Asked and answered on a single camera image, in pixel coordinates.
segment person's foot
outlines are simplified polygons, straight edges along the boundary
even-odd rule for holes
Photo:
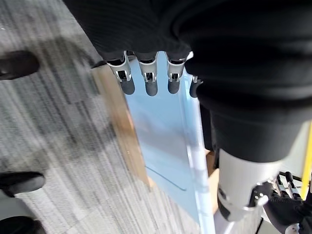
[[[44,183],[44,175],[39,172],[0,173],[0,189],[13,195],[40,189]]]
[[[14,51],[0,56],[0,80],[28,76],[38,69],[39,61],[29,51]]]

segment robotic finger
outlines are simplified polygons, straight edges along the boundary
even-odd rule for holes
[[[140,65],[141,73],[145,81],[146,93],[155,96],[158,92],[157,87],[157,52],[135,53]]]
[[[279,196],[290,198],[279,175],[276,178],[275,187]]]
[[[107,61],[115,77],[120,82],[123,92],[128,95],[133,94],[135,92],[135,84],[131,76],[131,69],[126,51],[116,52],[114,54],[114,59],[105,55],[103,58]]]
[[[290,172],[286,172],[286,180],[292,199],[302,201],[301,196],[293,183],[293,176]]]
[[[171,94],[176,94],[180,88],[180,79],[183,74],[184,64],[189,52],[175,54],[168,53],[167,55],[167,71],[168,71],[168,91]]]

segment second robotic hand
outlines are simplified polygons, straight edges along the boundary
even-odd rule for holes
[[[285,177],[287,180],[288,189],[289,189],[289,192],[292,196],[292,199],[302,201],[301,196],[300,196],[295,184],[293,183],[292,174],[290,172],[286,172]]]
[[[120,82],[123,92],[128,95],[133,94],[135,92],[135,84],[131,76],[131,69],[126,51],[106,53],[102,54],[102,57]]]
[[[180,79],[189,52],[169,53],[167,55],[168,91],[176,94],[180,88]]]
[[[145,81],[146,93],[155,96],[158,92],[157,86],[157,52],[139,53],[135,52],[142,76]]]

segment gray carpet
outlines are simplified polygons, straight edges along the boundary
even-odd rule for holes
[[[0,82],[0,171],[45,174],[43,189],[19,197],[47,232],[198,233],[164,192],[127,171],[91,76],[100,57],[60,0],[1,1],[0,54],[21,49],[41,68]]]

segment robotic hand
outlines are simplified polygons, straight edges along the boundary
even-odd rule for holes
[[[285,190],[279,175],[275,183],[276,191],[264,210],[275,228],[282,234],[310,234],[312,233],[312,187],[305,201],[302,201],[293,183],[292,174],[286,172],[286,180],[290,195]]]
[[[135,88],[124,51],[138,55],[151,96],[157,51],[167,53],[170,93],[184,65],[194,75],[190,93],[210,111],[227,220],[269,200],[282,160],[312,118],[310,0],[64,2],[126,94]]]

